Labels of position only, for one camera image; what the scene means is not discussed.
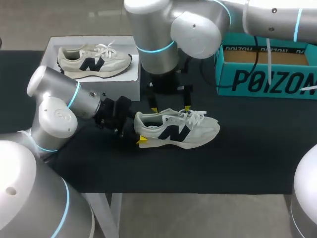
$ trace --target table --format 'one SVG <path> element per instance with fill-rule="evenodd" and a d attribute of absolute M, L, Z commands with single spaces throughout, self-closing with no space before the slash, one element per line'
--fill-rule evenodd
<path fill-rule="evenodd" d="M 26 88 L 42 54 L 0 51 L 0 133 L 31 126 L 35 101 Z M 290 194 L 296 166 L 317 142 L 317 102 L 218 96 L 199 63 L 192 60 L 182 77 L 194 84 L 192 109 L 219 120 L 214 141 L 192 150 L 139 149 L 89 121 L 56 155 L 54 170 L 81 193 Z M 204 62 L 203 73 L 214 80 L 213 59 Z M 147 83 L 144 71 L 141 82 Z M 158 96 L 158 104 L 183 108 L 179 95 Z M 151 111 L 144 97 L 133 109 Z"/>

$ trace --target white shoelace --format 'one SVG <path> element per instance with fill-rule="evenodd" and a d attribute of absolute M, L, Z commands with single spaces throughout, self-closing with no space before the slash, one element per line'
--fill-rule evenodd
<path fill-rule="evenodd" d="M 117 52 L 112 49 L 110 46 L 114 41 L 112 41 L 109 45 L 104 45 L 104 44 L 99 44 L 97 47 L 94 49 L 94 51 L 98 52 L 96 56 L 102 56 L 106 58 L 111 58 L 111 54 L 114 53 L 114 55 L 117 54 Z"/>
<path fill-rule="evenodd" d="M 206 111 L 193 111 L 193 110 L 188 110 L 186 112 L 184 109 L 179 111 L 181 114 L 179 115 L 180 119 L 183 121 L 186 121 L 188 118 L 188 124 L 193 125 L 200 125 L 200 123 L 204 120 L 205 114 L 207 113 Z"/>

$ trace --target white sneaker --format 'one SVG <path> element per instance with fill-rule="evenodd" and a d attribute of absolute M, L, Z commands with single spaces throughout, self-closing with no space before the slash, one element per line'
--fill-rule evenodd
<path fill-rule="evenodd" d="M 130 65 L 132 56 L 115 51 L 110 47 L 111 44 L 83 45 L 75 50 L 61 47 L 57 56 L 58 66 L 62 73 L 73 79 L 115 76 Z"/>
<path fill-rule="evenodd" d="M 206 112 L 166 109 L 158 114 L 137 112 L 134 130 L 145 137 L 140 148 L 159 147 L 167 144 L 184 149 L 202 146 L 219 133 L 218 121 L 205 117 Z"/>

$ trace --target white cable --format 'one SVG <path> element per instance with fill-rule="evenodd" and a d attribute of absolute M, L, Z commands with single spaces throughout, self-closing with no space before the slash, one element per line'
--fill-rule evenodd
<path fill-rule="evenodd" d="M 244 32 L 250 35 L 250 33 L 248 31 L 248 27 L 247 27 L 247 10 L 249 8 L 249 1 L 250 0 L 246 0 L 246 2 L 244 3 L 244 6 L 243 6 L 242 26 L 243 26 Z"/>
<path fill-rule="evenodd" d="M 271 45 L 269 38 L 266 39 L 267 45 L 267 72 L 268 72 L 268 84 L 271 85 L 272 82 L 272 54 L 271 54 Z"/>
<path fill-rule="evenodd" d="M 308 91 L 308 90 L 314 90 L 314 89 L 317 89 L 317 86 L 301 88 L 301 91 Z"/>

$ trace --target gray sneaker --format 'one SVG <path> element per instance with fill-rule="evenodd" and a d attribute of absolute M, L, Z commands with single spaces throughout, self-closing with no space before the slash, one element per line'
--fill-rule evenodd
<path fill-rule="evenodd" d="M 110 47 L 111 44 L 83 45 L 74 50 L 60 47 L 57 56 L 58 66 L 62 73 L 73 79 L 115 76 L 129 67 L 132 56 L 115 51 Z"/>

